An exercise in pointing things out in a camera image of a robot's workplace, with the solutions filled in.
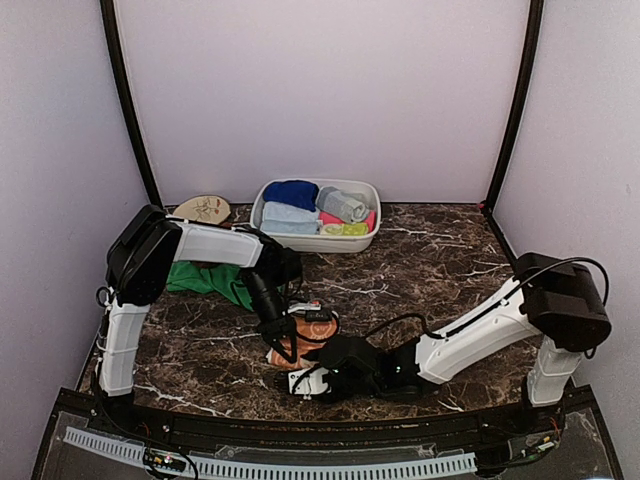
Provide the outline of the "orange bunny pattern towel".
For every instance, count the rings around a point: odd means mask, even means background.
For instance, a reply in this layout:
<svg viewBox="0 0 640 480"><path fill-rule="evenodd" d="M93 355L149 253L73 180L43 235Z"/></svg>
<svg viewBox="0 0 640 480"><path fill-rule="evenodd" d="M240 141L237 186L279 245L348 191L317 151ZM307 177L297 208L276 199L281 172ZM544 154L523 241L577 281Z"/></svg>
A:
<svg viewBox="0 0 640 480"><path fill-rule="evenodd" d="M294 302L302 301L294 299L290 304ZM294 344L296 354L293 354L292 341L289 338L283 338L280 343L284 349L285 356L271 348L266 354L267 363L285 370L298 370L311 367L315 363L314 360L308 359L311 352L323 347L325 343L340 330L339 315L334 310L330 310L333 313L333 320L330 322L308 323L302 317L290 315L296 325Z"/></svg>

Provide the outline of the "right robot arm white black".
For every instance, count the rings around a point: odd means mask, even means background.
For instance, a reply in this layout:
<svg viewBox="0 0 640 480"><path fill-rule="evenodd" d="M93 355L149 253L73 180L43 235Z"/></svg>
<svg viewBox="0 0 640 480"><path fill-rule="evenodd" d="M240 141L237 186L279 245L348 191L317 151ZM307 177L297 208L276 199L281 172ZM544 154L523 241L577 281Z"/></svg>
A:
<svg viewBox="0 0 640 480"><path fill-rule="evenodd" d="M586 257L558 259L529 252L497 292L450 324L384 351L367 337L337 335L317 363L288 377L294 395L327 401L371 395L391 401L434 392L457 374L498 351L539 336L542 344L524 380L525 400L510 413L521 434L534 432L560 402L582 357L611 334L606 312L610 288L598 288Z"/></svg>

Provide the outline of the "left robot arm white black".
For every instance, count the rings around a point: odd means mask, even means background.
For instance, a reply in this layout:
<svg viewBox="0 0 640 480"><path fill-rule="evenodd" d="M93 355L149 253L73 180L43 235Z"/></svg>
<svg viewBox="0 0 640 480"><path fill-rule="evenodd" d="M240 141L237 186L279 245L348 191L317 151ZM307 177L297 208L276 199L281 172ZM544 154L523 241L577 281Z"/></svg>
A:
<svg viewBox="0 0 640 480"><path fill-rule="evenodd" d="M134 435L141 427L140 412L119 396L133 390L142 325L171 267L180 261L238 267L261 338L289 361L297 355L296 322L284 293L302 272L296 252L253 228L190 222L145 205L108 251L102 291L106 338L97 378L101 391L113 398L103 405L101 417L120 436Z"/></svg>

